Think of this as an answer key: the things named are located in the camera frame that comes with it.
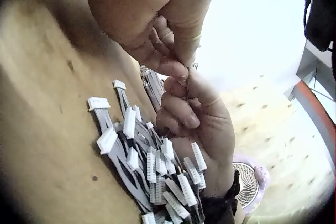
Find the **black wristband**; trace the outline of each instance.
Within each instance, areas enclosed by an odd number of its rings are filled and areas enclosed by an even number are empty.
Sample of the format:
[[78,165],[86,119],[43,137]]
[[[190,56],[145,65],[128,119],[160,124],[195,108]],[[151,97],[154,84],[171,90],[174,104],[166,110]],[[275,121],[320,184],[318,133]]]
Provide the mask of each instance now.
[[224,197],[201,197],[205,224],[217,224],[221,220],[225,223],[234,223],[234,215],[237,211],[238,201],[235,196],[239,194],[239,171],[234,172],[234,181]]

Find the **cable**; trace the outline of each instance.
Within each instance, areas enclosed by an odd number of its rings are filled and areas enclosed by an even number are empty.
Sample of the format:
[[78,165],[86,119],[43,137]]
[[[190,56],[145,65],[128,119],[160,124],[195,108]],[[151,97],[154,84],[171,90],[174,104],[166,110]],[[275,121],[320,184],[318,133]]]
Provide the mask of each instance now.
[[314,78],[315,81],[314,81],[314,89],[313,89],[313,90],[314,90],[314,94],[315,94],[315,85],[316,85],[316,74],[317,74],[317,68],[315,69],[315,78]]
[[333,101],[334,102],[334,100],[333,99],[331,99],[330,97],[327,97],[326,95],[324,95],[323,93],[320,93],[319,91],[316,91],[316,90],[314,90],[314,89],[312,89],[312,88],[309,88],[310,90],[312,90],[312,91],[314,91],[314,94],[315,94],[315,92],[316,93],[319,93],[320,95],[322,95],[322,96],[324,96],[324,97],[326,97],[326,98],[328,98],[328,99],[330,99],[331,101]]

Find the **white connector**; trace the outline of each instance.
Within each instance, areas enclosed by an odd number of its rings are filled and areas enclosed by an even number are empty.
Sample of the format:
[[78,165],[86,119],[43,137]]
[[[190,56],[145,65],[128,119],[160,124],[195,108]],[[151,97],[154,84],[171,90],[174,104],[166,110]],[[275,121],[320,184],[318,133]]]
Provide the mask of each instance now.
[[151,152],[147,153],[147,180],[156,183],[155,156]]
[[199,188],[204,189],[204,188],[206,188],[204,174],[202,172],[199,172],[199,175],[200,175],[200,179],[201,179],[201,181],[199,183],[199,186],[200,186]]
[[139,122],[142,122],[143,120],[141,119],[139,107],[137,105],[134,105],[132,108],[135,111],[135,117],[138,119]]
[[173,164],[173,162],[165,158],[165,163],[166,163],[168,174],[169,175],[175,174],[176,169],[175,169],[175,165]]
[[144,224],[156,224],[154,214],[152,212],[142,215],[142,219]]
[[138,133],[138,137],[139,137],[144,143],[147,142],[145,136],[144,136],[143,134],[141,134],[140,132]]
[[131,170],[136,170],[139,168],[139,153],[133,147],[128,149],[127,164]]
[[151,128],[154,128],[154,125],[152,122],[147,122],[146,123],[147,129],[150,130]]
[[193,165],[193,163],[191,162],[189,157],[185,157],[183,159],[183,163],[189,173],[189,176],[192,179],[192,182],[194,185],[197,185],[198,183],[200,183],[201,179],[199,177],[198,171],[195,168],[195,166]]
[[166,191],[165,179],[161,176],[156,176],[155,183],[155,205],[165,205],[167,201],[162,196]]
[[155,153],[156,171],[160,173],[161,176],[167,175],[168,171],[166,168],[166,163],[164,161],[164,156],[161,151],[157,150]]
[[166,204],[167,212],[169,213],[169,216],[174,224],[181,224],[183,220],[181,217],[174,211],[174,209],[171,207],[171,205]]
[[195,194],[193,193],[193,191],[190,187],[188,179],[183,174],[177,175],[177,178],[179,179],[179,182],[180,182],[180,185],[181,185],[181,188],[182,188],[182,192],[183,192],[183,195],[186,199],[186,202],[187,202],[188,206],[196,205],[197,200],[196,200]]
[[113,88],[121,88],[123,90],[126,90],[125,83],[120,80],[113,80]]
[[167,200],[168,204],[174,209],[174,211],[182,218],[187,218],[190,213],[181,205],[181,203],[169,192],[164,192],[163,196]]
[[123,132],[126,135],[127,139],[131,139],[134,138],[134,131],[135,131],[135,111],[131,107],[128,107],[126,109]]
[[162,147],[163,147],[162,152],[164,156],[169,160],[173,160],[174,159],[173,143],[170,140],[168,140],[168,138],[164,138]]
[[170,178],[166,179],[166,184],[169,187],[169,189],[173,192],[173,194],[176,196],[176,198],[182,203],[182,205],[184,206],[187,205],[186,198],[181,189],[177,186],[177,184]]
[[149,184],[149,202],[155,203],[155,183]]
[[101,150],[101,155],[110,153],[118,135],[114,128],[108,128],[97,140],[97,145]]
[[116,132],[122,131],[124,126],[121,122],[115,122],[113,123],[113,127],[115,129]]
[[205,170],[207,168],[207,165],[205,164],[205,161],[204,161],[202,152],[199,149],[199,146],[197,145],[197,143],[192,143],[191,146],[192,146],[192,150],[193,150],[193,153],[197,161],[198,170],[199,171]]
[[107,99],[101,97],[90,97],[89,99],[87,99],[87,103],[89,104],[89,111],[96,110],[99,108],[111,107]]
[[163,224],[163,222],[166,219],[166,212],[164,210],[156,212],[154,214],[154,218],[155,218],[156,224]]

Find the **pink fan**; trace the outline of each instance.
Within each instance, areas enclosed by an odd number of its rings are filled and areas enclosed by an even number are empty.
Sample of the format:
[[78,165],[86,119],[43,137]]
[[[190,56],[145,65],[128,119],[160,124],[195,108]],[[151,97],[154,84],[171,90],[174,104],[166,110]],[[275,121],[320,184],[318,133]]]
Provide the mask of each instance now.
[[248,215],[259,206],[270,183],[270,173],[265,166],[239,153],[234,153],[233,167],[239,171],[240,192],[238,199],[244,214]]

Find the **wooden board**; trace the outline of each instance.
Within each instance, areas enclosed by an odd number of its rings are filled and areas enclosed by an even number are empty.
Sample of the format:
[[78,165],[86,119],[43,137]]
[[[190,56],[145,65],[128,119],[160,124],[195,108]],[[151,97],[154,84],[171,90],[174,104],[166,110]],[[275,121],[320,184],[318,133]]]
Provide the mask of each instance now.
[[320,206],[335,188],[335,178],[323,140],[315,138],[290,101],[265,77],[221,97],[234,125],[235,152],[266,165],[271,175],[253,215]]
[[85,103],[105,97],[121,120],[119,79],[131,105],[155,120],[139,71],[86,0],[2,1],[0,164],[10,196],[32,223],[138,223],[139,209],[99,155]]

